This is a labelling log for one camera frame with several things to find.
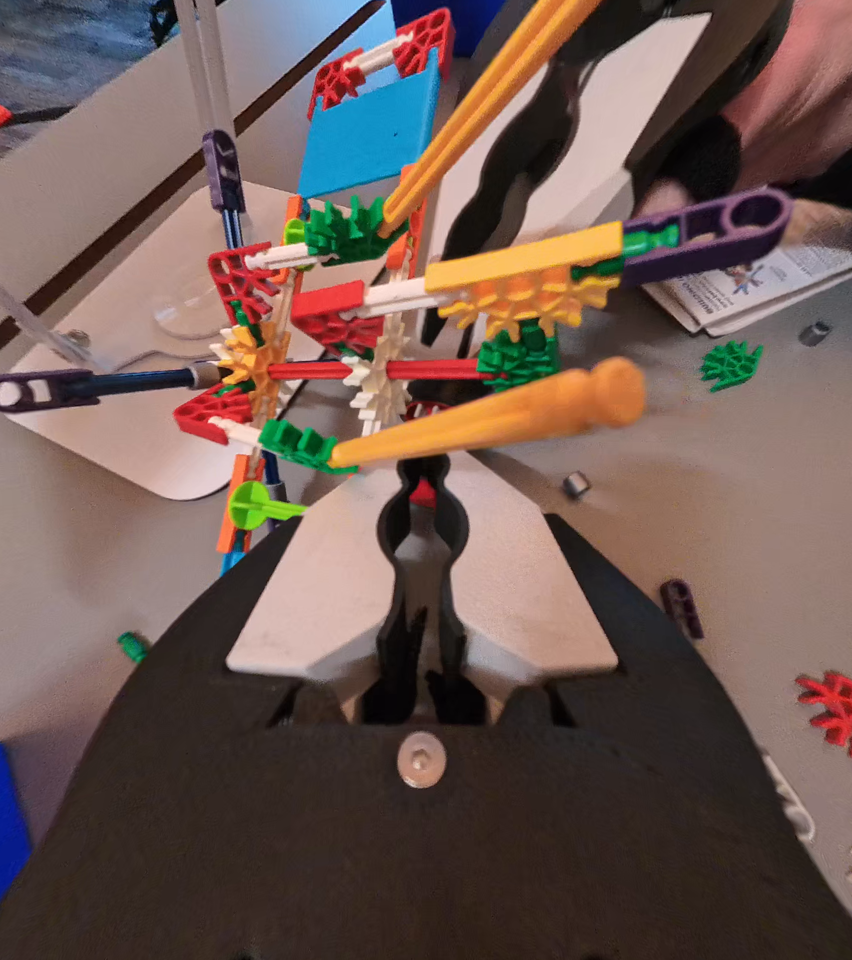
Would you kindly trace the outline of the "printed instruction booklet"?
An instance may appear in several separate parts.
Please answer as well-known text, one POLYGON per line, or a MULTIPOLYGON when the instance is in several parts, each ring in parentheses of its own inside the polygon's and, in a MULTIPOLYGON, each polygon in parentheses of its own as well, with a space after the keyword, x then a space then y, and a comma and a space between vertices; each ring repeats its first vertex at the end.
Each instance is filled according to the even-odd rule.
POLYGON ((745 266, 648 284, 646 294, 689 333, 732 335, 852 278, 852 236, 780 246, 745 266))

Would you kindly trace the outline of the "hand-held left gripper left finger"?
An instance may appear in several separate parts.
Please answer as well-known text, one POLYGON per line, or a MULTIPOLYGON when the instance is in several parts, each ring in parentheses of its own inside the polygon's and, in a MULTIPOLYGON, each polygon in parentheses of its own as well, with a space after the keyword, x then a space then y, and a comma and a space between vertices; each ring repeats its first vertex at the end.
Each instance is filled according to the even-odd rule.
POLYGON ((397 556, 410 532, 410 490, 408 470, 385 461, 312 505, 226 666, 330 688, 368 722, 408 720, 427 628, 427 591, 397 556))

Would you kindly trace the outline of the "colourful construction toy model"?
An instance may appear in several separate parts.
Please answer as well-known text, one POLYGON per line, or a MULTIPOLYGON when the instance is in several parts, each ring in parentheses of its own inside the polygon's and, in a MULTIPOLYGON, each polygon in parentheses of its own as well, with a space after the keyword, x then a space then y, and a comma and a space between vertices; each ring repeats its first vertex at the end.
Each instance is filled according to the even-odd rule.
POLYGON ((205 136, 214 208, 233 221, 208 257, 226 317, 190 366, 0 375, 8 416, 190 390, 185 434, 240 441, 230 488, 278 479, 276 458, 325 474, 334 440, 279 418, 289 391, 338 379, 362 434, 396 426, 408 385, 475 381, 502 392, 559 371, 557 329, 617 289, 763 257, 792 201, 728 193, 627 219, 624 162, 707 24, 669 2, 507 2, 438 131, 452 15, 445 7, 369 51, 325 63, 286 236, 243 245, 235 142, 205 136))

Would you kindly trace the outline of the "red toy connector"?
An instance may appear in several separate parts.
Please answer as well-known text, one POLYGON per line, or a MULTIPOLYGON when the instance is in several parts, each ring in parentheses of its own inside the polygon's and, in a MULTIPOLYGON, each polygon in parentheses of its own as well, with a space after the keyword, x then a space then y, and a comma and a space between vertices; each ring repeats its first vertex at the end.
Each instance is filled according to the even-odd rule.
POLYGON ((827 743, 841 747, 852 758, 852 679, 827 670, 821 678, 800 675, 795 683, 800 689, 798 702, 822 707, 810 725, 823 730, 827 743))

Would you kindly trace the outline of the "person's right hand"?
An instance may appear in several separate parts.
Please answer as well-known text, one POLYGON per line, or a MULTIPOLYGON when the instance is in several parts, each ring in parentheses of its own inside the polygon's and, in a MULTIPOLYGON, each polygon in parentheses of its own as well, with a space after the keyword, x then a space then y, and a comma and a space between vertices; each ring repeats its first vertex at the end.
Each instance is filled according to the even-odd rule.
POLYGON ((852 1, 796 1, 771 59, 722 111, 737 189, 823 173, 852 147, 852 1))

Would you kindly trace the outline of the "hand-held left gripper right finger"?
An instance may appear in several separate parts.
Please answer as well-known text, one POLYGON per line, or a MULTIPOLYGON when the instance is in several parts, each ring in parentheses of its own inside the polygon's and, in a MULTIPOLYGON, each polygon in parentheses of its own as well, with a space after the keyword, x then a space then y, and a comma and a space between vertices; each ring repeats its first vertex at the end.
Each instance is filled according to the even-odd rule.
POLYGON ((539 506, 468 453, 426 458, 450 550, 438 608, 441 723, 481 724, 517 689, 606 674, 619 659, 539 506))

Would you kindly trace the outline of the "purple toy clip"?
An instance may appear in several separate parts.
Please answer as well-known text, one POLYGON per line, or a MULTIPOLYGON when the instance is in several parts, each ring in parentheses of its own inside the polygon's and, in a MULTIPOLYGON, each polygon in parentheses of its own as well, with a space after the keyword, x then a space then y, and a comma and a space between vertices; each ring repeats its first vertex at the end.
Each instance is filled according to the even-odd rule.
POLYGON ((704 630, 696 601, 689 584, 680 578, 672 578, 660 585, 660 597, 665 615, 690 642, 704 640, 704 630))

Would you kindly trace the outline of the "green toy connector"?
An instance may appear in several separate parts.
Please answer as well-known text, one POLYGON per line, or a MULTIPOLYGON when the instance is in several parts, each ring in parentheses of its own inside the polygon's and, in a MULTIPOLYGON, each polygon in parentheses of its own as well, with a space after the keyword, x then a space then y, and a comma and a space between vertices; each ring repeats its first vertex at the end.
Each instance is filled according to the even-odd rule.
POLYGON ((710 392, 737 387, 756 374, 764 346, 730 341, 714 346, 701 360, 700 380, 711 383, 710 392))

